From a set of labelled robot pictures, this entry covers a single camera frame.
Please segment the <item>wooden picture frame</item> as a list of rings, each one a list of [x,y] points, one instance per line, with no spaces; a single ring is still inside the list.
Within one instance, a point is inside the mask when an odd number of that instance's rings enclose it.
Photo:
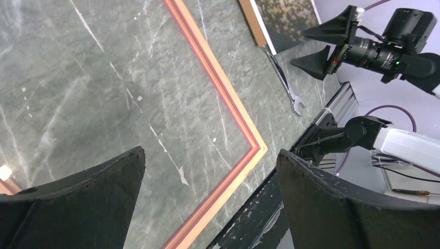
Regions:
[[[1,166],[26,189],[140,146],[124,248],[195,238],[265,152],[232,85],[259,60],[236,1],[1,1]]]

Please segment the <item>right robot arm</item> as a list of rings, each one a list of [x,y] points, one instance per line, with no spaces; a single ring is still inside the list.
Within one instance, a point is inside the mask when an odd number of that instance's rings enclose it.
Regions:
[[[399,78],[439,97],[439,55],[422,52],[436,17],[427,11],[398,8],[379,35],[360,25],[363,12],[363,8],[350,5],[333,19],[303,31],[304,37],[325,42],[326,47],[292,59],[291,65],[322,80],[347,63],[379,73],[385,84]],[[357,30],[364,30],[369,38],[358,37]],[[393,128],[389,121],[370,115],[354,117],[342,128],[318,128],[294,152],[306,161],[319,162],[327,154],[345,153],[356,146],[439,175],[438,141]]]

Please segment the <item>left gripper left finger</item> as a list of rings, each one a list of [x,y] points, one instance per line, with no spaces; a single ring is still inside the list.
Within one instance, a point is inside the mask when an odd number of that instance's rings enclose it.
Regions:
[[[14,195],[1,195],[1,248],[123,248],[145,152],[121,155]]]

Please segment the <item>brown backing board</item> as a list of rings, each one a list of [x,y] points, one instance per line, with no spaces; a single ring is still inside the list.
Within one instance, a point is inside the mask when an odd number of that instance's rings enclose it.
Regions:
[[[255,2],[251,0],[238,0],[238,2],[257,46],[261,47],[267,45],[262,27],[257,18],[258,9],[256,6],[254,6]]]

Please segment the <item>landscape photo print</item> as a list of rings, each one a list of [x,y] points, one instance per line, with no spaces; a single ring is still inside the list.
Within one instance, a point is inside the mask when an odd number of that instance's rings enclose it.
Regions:
[[[321,24],[311,0],[251,1],[273,55],[307,42],[302,31]]]

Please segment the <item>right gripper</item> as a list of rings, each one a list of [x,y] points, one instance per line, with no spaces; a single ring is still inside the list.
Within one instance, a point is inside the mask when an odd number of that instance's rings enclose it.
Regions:
[[[423,53],[437,19],[422,10],[398,8],[382,35],[360,25],[364,9],[349,5],[341,14],[318,26],[302,31],[305,38],[336,45],[290,60],[290,65],[315,79],[337,72],[342,63],[376,72],[381,82],[399,77],[413,85],[437,84],[437,55]]]

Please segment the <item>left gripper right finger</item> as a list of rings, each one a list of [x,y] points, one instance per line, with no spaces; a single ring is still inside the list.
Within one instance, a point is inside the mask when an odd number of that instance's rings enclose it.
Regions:
[[[276,164],[295,248],[439,248],[439,206],[377,193],[288,150]]]

